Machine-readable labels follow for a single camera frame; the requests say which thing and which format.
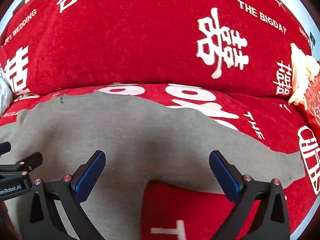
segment silver bolt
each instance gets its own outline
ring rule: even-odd
[[[36,180],[35,180],[35,184],[36,184],[36,185],[39,185],[40,183],[41,183],[41,179],[36,179]]]
[[[280,181],[279,181],[279,179],[273,179],[272,182],[273,182],[274,184],[276,184],[277,186],[279,186],[279,185],[281,184]]]
[[[72,179],[71,175],[65,175],[65,176],[63,177],[63,181],[65,181],[65,182],[68,182],[68,181],[70,181],[71,179]]]
[[[248,175],[248,174],[243,175],[243,178],[244,178],[244,180],[246,180],[246,181],[252,180],[252,177],[251,177],[250,175]]]

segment gray fabric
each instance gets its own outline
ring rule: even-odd
[[[0,127],[0,141],[12,144],[1,163],[40,151],[44,161],[31,172],[32,179],[61,179],[95,150],[105,152],[106,167],[82,204],[105,239],[140,239],[140,209],[150,180],[222,193],[208,164],[212,150],[220,150],[242,174],[256,180],[279,178],[288,187],[305,176],[299,152],[274,152],[196,110],[170,109],[133,96],[98,91],[64,95],[20,111],[17,117],[16,123]],[[6,201],[18,232],[23,229],[25,199]]]

